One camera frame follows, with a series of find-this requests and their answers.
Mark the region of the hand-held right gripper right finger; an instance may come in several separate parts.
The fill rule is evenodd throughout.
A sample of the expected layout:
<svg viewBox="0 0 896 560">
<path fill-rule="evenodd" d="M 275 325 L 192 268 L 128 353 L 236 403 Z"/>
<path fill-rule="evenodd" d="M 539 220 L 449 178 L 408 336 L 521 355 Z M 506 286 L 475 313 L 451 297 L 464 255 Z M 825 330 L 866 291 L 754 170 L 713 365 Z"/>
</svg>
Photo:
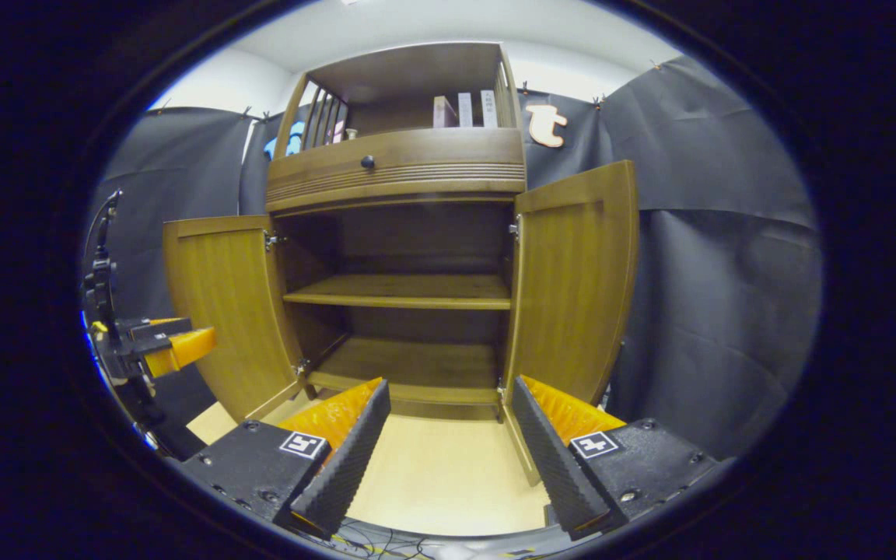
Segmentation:
<svg viewBox="0 0 896 560">
<path fill-rule="evenodd" d="M 513 383 L 512 410 L 555 520 L 573 540 L 657 513 L 719 469 L 657 419 L 622 421 L 528 376 Z"/>
</svg>

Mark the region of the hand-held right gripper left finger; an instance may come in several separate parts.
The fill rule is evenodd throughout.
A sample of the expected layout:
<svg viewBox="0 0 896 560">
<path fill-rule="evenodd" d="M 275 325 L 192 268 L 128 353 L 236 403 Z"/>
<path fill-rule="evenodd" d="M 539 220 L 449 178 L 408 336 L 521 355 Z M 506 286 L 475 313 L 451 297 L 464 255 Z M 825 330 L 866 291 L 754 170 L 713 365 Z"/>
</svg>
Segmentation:
<svg viewBox="0 0 896 560">
<path fill-rule="evenodd" d="M 221 500 L 327 540 L 344 523 L 390 410 L 389 383 L 374 378 L 276 425 L 246 419 L 182 467 Z"/>
</svg>

